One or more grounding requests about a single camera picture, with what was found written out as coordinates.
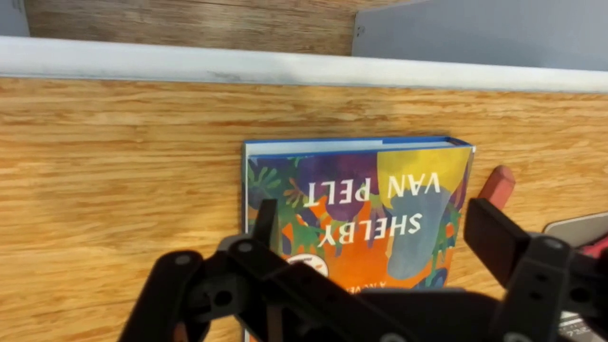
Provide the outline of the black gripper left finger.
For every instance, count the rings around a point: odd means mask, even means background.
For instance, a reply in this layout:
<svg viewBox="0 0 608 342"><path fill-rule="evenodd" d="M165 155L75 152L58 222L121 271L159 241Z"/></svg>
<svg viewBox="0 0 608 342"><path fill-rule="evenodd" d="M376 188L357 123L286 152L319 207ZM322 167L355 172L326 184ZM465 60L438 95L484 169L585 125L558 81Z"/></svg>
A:
<svg viewBox="0 0 608 342"><path fill-rule="evenodd" d="M210 323L235 317L258 342L406 342L406 330L370 302L265 243L275 201L252 233L224 237L212 256L159 256L117 342L203 342Z"/></svg>

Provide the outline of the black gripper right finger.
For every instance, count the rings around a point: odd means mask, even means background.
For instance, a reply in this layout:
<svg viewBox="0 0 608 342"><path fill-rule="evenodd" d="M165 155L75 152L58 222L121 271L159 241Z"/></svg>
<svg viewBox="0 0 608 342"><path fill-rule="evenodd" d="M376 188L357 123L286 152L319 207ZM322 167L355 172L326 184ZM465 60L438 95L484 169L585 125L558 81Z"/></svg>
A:
<svg viewBox="0 0 608 342"><path fill-rule="evenodd" d="M463 239L505 288L490 319L490 342L569 342L558 332L564 311L608 336L606 256L585 256L552 235L530 235L482 197L467 205Z"/></svg>

